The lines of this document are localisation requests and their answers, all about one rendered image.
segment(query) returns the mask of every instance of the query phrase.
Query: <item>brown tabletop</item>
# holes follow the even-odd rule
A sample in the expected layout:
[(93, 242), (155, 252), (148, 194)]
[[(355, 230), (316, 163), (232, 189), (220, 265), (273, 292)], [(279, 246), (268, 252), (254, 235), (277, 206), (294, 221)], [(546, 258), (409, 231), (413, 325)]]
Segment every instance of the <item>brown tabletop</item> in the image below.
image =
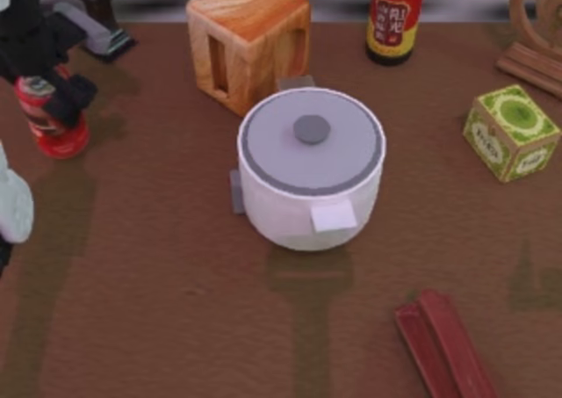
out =
[(100, 89), (75, 160), (42, 156), (0, 90), (37, 202), (0, 282), (2, 398), (420, 397), (392, 310), (427, 286), (453, 296), (502, 396), (562, 395), (562, 151), (501, 185), (461, 136), (472, 99), (514, 82), (494, 69), (506, 26), (423, 25), (395, 69), (365, 58), (363, 25), (313, 27), (317, 84), (378, 115), (388, 157), (364, 232), (304, 259), (232, 214), (240, 119), (197, 91), (185, 26), (130, 30), (114, 66), (73, 56)]

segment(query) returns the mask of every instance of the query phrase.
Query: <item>pot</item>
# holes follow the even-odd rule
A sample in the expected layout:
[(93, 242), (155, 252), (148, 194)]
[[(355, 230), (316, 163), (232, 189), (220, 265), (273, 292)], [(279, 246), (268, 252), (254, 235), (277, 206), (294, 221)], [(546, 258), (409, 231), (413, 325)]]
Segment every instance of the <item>pot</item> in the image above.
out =
[(237, 150), (234, 210), (273, 243), (327, 250), (370, 219), (386, 141), (358, 100), (314, 86), (282, 90), (249, 111)]

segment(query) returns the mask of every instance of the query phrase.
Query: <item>gray lid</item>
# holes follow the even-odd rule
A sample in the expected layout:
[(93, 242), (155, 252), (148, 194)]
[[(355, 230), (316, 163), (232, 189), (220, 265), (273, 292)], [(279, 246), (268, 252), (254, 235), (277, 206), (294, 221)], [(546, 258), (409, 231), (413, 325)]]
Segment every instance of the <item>gray lid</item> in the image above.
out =
[(238, 142), (258, 177), (299, 196), (348, 190), (385, 154), (382, 128), (369, 111), (353, 98), (321, 88), (265, 99), (242, 123)]

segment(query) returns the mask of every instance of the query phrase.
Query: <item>wooden cube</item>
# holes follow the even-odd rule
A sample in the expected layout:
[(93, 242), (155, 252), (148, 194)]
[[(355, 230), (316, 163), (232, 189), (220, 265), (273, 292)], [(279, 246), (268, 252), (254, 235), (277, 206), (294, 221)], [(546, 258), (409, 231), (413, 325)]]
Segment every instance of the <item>wooden cube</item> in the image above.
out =
[(474, 99), (464, 136), (505, 183), (542, 170), (560, 130), (521, 86), (512, 85)]
[(190, 0), (186, 5), (198, 87), (240, 116), (308, 72), (308, 0)]

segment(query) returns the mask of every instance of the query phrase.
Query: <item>yellow and green box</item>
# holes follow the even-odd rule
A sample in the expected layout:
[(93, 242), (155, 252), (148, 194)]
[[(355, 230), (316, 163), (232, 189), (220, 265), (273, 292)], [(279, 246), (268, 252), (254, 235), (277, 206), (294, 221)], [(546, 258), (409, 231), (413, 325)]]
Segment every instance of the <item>yellow and green box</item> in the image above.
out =
[(542, 170), (560, 129), (519, 85), (474, 99), (464, 137), (503, 183)]

